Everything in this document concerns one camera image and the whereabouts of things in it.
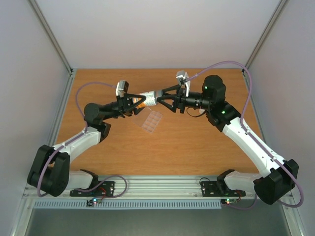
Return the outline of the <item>orange pill bottle grey cap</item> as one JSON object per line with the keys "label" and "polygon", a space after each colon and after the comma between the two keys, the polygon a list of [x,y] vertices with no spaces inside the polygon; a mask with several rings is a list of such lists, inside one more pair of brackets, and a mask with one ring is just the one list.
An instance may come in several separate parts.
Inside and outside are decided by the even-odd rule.
{"label": "orange pill bottle grey cap", "polygon": [[145,96],[146,100],[139,104],[136,108],[145,108],[145,107],[150,107],[150,106],[156,106],[158,104],[157,98],[162,96],[162,91],[161,90],[153,90],[149,92],[143,92],[140,93],[139,95]]}

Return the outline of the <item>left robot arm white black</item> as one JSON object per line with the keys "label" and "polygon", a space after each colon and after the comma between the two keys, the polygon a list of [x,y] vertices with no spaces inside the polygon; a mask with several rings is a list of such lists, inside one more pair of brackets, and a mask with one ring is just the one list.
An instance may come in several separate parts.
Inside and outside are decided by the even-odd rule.
{"label": "left robot arm white black", "polygon": [[85,127],[70,139],[54,146],[42,145],[35,155],[27,183],[37,188],[37,195],[59,196],[66,189],[73,188],[95,195],[99,183],[88,171],[70,172],[71,162],[89,148],[101,143],[109,134],[110,118],[129,117],[138,114],[138,106],[146,100],[140,94],[118,95],[116,101],[101,105],[89,103],[84,108]]}

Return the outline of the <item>clear plastic pill organizer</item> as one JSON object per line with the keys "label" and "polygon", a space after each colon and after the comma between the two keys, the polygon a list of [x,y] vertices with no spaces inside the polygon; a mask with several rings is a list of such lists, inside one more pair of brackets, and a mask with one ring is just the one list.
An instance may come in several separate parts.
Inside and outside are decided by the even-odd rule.
{"label": "clear plastic pill organizer", "polygon": [[143,108],[139,114],[135,115],[132,122],[148,133],[153,133],[162,119],[160,112],[154,111],[149,107]]}

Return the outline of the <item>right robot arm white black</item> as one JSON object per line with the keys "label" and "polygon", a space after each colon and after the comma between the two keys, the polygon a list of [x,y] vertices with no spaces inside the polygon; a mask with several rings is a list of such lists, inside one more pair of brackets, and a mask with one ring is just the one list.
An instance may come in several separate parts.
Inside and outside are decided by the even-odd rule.
{"label": "right robot arm white black", "polygon": [[272,205],[295,187],[301,189],[297,183],[297,162],[285,160],[252,131],[237,109],[226,101],[226,86],[221,77],[207,76],[202,92],[190,91],[185,77],[178,80],[179,85],[162,90],[158,103],[173,112],[203,109],[208,122],[229,137],[258,169],[258,174],[234,169],[223,172],[217,177],[217,190],[222,195],[242,190],[255,193],[264,203]]}

